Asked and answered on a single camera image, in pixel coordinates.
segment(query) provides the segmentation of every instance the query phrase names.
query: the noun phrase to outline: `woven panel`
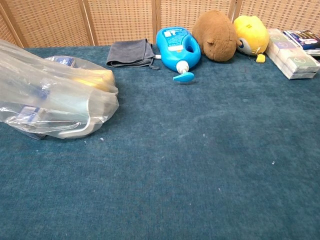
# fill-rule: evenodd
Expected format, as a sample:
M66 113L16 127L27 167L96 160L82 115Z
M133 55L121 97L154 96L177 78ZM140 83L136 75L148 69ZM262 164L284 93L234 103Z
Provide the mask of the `woven panel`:
M17 44L2 15L0 15L0 39L6 40L12 44Z
M239 15L258 16L267 28L320 35L319 0L243 0Z
M98 45L153 40L151 0L88 0Z
M228 15L231 0L161 0L161 28L181 26L192 30L201 13L218 9Z
M77 0L6 0L28 47L86 46Z

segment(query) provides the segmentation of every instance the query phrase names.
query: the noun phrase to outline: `blue bottle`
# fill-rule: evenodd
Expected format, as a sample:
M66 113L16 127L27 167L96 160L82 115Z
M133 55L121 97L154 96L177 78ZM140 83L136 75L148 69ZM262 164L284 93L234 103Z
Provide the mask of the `blue bottle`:
M163 64L180 73L174 81L187 83L194 79L195 75L188 71L199 62L201 50L187 29L180 26L161 29L156 35L156 45Z

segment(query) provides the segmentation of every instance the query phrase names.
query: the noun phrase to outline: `gray cloth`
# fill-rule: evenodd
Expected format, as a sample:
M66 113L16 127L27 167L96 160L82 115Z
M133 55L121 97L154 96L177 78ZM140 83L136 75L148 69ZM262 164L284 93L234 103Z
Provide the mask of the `gray cloth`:
M152 69L155 54L146 38L135 41L117 41L111 45L106 65L109 67L144 67Z

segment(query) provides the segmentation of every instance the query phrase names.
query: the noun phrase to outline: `plastic bag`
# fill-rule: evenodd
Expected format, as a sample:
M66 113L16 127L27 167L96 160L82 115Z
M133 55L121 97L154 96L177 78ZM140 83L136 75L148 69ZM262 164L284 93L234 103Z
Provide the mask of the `plastic bag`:
M87 136L119 107L112 71L80 58L43 59L0 40L0 72L0 121L36 139Z

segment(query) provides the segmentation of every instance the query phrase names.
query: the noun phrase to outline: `brown stuffed animal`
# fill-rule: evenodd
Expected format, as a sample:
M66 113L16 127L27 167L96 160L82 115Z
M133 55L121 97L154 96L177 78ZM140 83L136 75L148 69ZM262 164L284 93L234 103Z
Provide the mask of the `brown stuffed animal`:
M217 62L231 59L237 49L236 29L230 19L219 10L210 10L196 20L192 35L198 42L202 54Z

